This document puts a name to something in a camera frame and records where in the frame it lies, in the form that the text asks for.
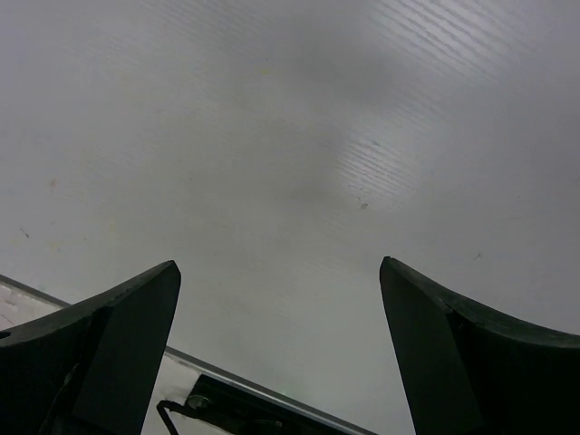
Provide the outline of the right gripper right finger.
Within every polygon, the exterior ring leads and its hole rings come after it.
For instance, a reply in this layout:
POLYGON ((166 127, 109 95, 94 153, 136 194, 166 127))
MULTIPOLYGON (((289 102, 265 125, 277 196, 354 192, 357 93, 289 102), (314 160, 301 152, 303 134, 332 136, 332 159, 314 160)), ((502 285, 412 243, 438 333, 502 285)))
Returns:
POLYGON ((418 434, 576 434, 579 338, 385 257, 382 301, 418 434))

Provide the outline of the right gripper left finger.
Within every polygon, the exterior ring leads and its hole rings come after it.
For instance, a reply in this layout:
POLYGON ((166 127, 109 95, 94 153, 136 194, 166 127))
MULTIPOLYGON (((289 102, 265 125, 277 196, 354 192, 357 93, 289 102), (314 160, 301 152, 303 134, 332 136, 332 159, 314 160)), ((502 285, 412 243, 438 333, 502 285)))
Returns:
POLYGON ((1 332, 4 434, 139 434, 179 298, 174 261, 1 332))

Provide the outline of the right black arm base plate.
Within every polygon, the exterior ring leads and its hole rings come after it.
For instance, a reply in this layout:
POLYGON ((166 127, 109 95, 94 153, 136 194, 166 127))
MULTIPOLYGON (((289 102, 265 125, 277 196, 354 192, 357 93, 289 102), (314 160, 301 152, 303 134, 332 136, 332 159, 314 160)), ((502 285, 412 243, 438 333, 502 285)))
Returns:
POLYGON ((201 375, 183 403, 159 401, 156 410, 170 434, 169 416, 206 423, 227 434, 368 434, 369 431, 303 404, 273 398, 239 383, 201 375))

